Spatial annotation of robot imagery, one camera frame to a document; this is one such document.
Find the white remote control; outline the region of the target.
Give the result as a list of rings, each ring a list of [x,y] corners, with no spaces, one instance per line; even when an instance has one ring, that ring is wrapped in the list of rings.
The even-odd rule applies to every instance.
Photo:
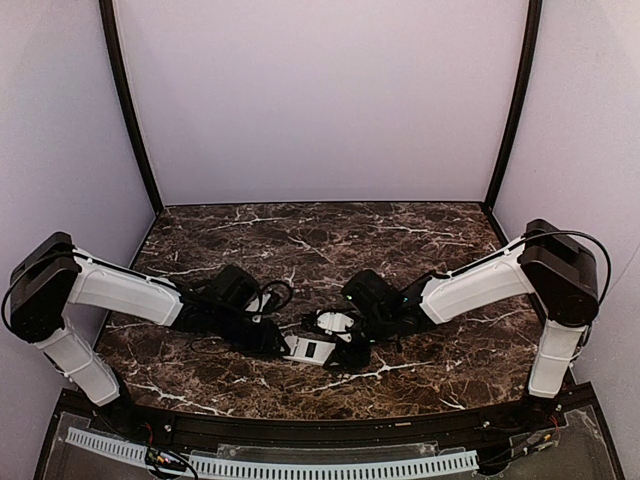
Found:
[[[284,359],[299,363],[323,366],[335,349],[331,342],[289,335],[284,338],[289,354]]]

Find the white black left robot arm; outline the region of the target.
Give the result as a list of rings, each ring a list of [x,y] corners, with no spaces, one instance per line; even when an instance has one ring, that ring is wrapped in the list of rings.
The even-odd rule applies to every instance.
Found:
[[[213,334],[243,354],[279,358],[289,347],[270,316],[286,304],[235,265],[211,279],[180,284],[98,259],[56,232],[13,270],[1,319],[94,405],[104,407],[124,397],[126,388],[76,332],[65,313],[68,306],[96,307],[182,333]]]

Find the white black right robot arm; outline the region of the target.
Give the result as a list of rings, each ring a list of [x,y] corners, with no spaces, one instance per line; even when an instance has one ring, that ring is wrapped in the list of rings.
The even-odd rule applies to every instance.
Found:
[[[326,330],[335,342],[323,365],[360,370],[368,366],[376,343],[427,333],[495,304],[535,298],[545,320],[526,391],[551,399],[560,392],[610,287],[608,280],[598,279],[598,255],[612,263],[596,237],[535,219],[521,236],[483,258],[446,273],[428,271],[403,288],[363,270],[341,290],[350,309],[318,316],[339,322]]]

